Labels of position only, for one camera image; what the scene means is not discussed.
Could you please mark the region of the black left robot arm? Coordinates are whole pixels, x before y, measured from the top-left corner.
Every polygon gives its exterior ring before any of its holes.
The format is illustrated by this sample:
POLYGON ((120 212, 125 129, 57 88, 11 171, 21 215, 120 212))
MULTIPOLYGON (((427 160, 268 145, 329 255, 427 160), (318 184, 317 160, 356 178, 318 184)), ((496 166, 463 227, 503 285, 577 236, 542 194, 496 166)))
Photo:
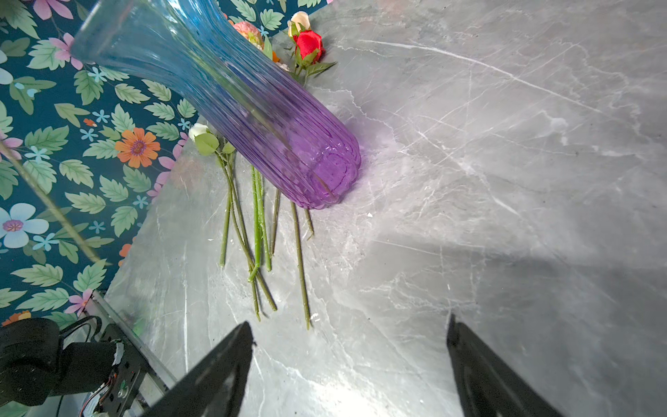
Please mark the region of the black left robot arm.
POLYGON ((1 405, 40 406, 50 396, 91 392, 112 376, 123 344, 66 340, 90 324, 92 336, 102 319, 88 316, 66 328, 46 318, 16 321, 1 328, 1 405))

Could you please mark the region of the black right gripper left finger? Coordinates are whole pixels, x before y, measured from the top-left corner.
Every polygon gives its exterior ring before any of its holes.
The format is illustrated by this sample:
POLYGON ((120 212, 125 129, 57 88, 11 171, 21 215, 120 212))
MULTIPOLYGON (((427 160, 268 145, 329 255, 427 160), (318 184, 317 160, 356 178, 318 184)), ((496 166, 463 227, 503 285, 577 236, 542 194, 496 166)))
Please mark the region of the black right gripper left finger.
POLYGON ((236 326, 144 414, 155 417, 237 416, 255 345, 251 326, 236 326))

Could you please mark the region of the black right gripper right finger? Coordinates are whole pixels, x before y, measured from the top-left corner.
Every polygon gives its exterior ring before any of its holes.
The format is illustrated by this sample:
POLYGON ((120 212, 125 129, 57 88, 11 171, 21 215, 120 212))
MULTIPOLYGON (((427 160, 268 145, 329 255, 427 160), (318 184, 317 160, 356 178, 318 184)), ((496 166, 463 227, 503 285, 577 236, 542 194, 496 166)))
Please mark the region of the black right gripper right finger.
POLYGON ((456 316, 446 345, 465 417, 562 416, 456 316))

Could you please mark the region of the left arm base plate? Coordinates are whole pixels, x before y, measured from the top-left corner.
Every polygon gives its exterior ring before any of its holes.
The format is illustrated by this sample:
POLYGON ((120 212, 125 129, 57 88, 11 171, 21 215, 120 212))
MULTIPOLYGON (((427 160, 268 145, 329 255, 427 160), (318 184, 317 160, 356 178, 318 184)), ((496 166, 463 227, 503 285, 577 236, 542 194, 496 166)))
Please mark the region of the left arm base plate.
POLYGON ((86 314, 88 342, 113 342, 116 364, 101 387, 87 395, 80 416, 143 416, 170 390, 173 378, 126 324, 86 314))

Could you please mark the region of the purple blue glass vase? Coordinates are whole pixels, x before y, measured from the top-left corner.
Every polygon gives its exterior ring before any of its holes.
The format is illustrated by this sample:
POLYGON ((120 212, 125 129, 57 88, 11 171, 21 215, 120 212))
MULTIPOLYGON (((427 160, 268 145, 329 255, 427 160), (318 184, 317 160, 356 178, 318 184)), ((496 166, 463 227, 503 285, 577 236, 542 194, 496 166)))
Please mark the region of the purple blue glass vase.
POLYGON ((302 208, 339 203, 358 178, 354 135, 213 1, 100 1, 71 54, 176 91, 302 208))

